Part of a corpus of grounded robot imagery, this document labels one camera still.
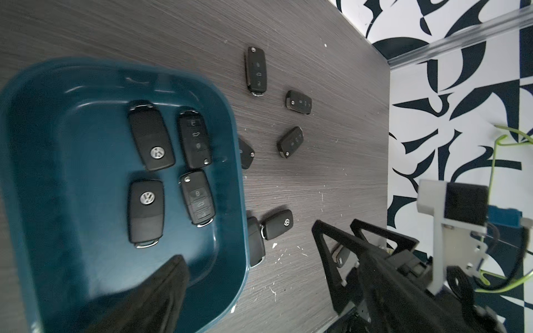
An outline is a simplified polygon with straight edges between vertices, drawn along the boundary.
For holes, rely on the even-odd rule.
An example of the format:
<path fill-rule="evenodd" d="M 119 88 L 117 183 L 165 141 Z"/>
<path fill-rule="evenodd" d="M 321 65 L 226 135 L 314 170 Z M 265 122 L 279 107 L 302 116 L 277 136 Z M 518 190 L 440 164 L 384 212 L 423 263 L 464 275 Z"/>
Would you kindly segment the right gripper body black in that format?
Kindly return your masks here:
<path fill-rule="evenodd" d="M 419 259 L 401 261 L 374 253 L 350 273 L 339 295 L 354 308 L 336 320 L 327 332 L 499 332 L 497 314 L 474 303 L 467 275 L 457 266 L 446 269 L 448 289 L 432 295 L 411 280 Z"/>

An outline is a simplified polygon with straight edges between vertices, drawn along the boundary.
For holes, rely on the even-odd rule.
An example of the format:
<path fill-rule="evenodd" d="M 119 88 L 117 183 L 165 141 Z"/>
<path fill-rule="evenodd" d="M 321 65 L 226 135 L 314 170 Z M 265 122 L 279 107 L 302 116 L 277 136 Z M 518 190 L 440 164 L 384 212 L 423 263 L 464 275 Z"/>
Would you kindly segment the teal plastic storage box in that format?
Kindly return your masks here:
<path fill-rule="evenodd" d="M 146 170 L 128 104 L 162 114 L 174 166 Z M 204 171 L 214 221 L 194 226 L 180 177 L 188 168 L 176 122 L 193 109 L 206 123 L 213 161 Z M 150 248 L 129 241 L 129 187 L 160 180 L 163 236 Z M 95 59 L 60 58 L 23 69 L 1 92 L 1 191 L 32 332 L 80 332 L 171 256 L 190 282 L 178 332 L 204 332 L 229 313 L 248 277 L 243 180 L 233 111 L 208 79 Z"/>

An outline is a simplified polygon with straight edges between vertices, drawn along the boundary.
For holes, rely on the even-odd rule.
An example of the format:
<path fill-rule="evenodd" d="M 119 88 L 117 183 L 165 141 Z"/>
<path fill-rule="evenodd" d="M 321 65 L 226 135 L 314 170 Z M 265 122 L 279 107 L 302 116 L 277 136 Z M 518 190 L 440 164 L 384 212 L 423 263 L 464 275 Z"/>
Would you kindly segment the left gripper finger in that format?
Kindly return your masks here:
<path fill-rule="evenodd" d="M 184 257 L 175 255 L 85 331 L 174 332 L 189 281 Z"/>

